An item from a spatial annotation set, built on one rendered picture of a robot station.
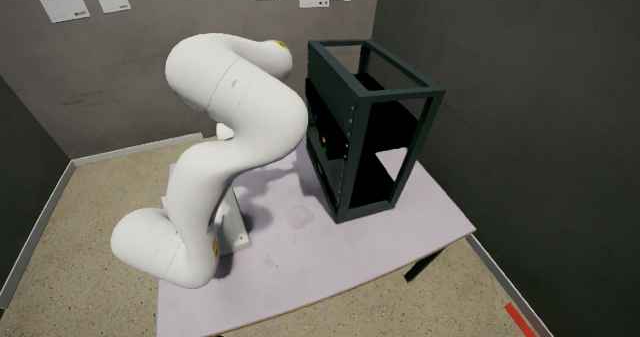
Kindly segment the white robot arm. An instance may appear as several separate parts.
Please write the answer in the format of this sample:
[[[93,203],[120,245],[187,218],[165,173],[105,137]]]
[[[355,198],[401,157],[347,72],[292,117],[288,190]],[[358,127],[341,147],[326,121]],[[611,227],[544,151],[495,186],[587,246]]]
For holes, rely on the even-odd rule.
[[[279,41],[209,33],[173,48],[167,82],[182,101],[219,122],[218,140],[194,145],[178,159],[167,210],[138,209],[120,220],[111,237],[119,260],[186,289],[211,281],[219,262],[220,204],[233,180],[282,160],[307,131],[307,108],[285,85],[291,70],[291,53]]]

